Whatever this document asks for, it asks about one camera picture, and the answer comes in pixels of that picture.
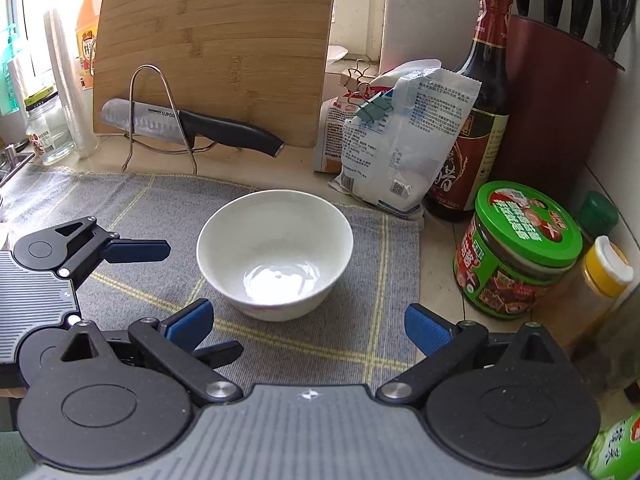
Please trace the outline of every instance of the orange bottle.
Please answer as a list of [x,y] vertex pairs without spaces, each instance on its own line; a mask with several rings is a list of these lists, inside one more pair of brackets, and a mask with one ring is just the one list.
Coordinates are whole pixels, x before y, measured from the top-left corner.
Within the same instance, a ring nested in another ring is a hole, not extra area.
[[88,90],[94,87],[94,77],[90,73],[93,70],[95,59],[91,57],[91,45],[98,33],[98,19],[100,18],[100,6],[102,0],[82,0],[78,20],[76,21],[76,41],[78,43],[78,54],[80,56],[80,83],[82,89]]

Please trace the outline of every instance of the kitchen counter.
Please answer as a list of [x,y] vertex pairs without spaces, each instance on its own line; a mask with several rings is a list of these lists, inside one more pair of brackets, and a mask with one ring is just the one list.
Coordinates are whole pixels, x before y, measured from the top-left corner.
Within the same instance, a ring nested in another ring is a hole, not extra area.
[[[120,172],[129,151],[129,143],[123,136],[101,137],[98,151],[88,159],[79,160],[70,155],[58,166],[75,170]],[[149,144],[167,149],[176,145],[145,139]],[[196,146],[206,145],[206,139],[198,138]],[[358,203],[328,186],[332,176],[311,171],[312,150],[287,146],[278,158],[271,158],[252,150],[236,150],[227,146],[215,146],[212,150],[196,154],[198,174],[255,186],[260,189],[292,188],[313,193],[331,202]],[[191,173],[187,155],[155,153],[142,146],[135,146],[127,171],[137,173]],[[484,324],[491,332],[512,332],[526,319],[503,321],[486,316],[465,303],[458,290],[451,261],[456,251],[456,241],[466,225],[454,225],[440,221],[428,213],[420,234],[420,298],[425,307],[440,316],[458,322],[472,319]]]

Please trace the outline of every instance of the ceramic bowl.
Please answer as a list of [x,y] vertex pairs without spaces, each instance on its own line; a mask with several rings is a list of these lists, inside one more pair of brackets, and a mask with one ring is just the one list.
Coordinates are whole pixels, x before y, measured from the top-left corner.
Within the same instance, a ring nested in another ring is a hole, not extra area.
[[326,200],[259,191],[220,208],[196,248],[200,272],[236,308],[266,321],[308,314],[351,259],[353,234]]

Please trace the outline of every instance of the dark glass bottle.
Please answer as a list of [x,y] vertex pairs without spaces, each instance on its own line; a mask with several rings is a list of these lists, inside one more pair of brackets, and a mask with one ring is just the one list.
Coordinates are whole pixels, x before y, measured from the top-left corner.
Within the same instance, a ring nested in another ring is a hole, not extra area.
[[491,173],[509,118],[506,47],[513,0],[480,0],[471,53],[458,70],[482,83],[480,93],[440,173],[424,199],[449,221],[468,219]]

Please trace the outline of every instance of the white wall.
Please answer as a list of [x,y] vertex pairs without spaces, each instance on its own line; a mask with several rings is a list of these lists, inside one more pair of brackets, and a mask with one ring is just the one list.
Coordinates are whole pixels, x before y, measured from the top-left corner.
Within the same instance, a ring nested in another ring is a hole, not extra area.
[[612,233],[634,264],[640,283],[640,8],[635,23],[622,39],[616,61],[618,73],[604,126],[574,191],[577,205],[588,189],[605,193],[617,206],[621,223]]
[[[542,19],[542,0],[531,0],[529,16]],[[571,0],[564,0],[560,28],[568,30]],[[386,0],[382,72],[413,59],[435,57],[453,69],[468,54],[478,16],[478,0]],[[596,44],[600,1],[595,0],[585,35]]]

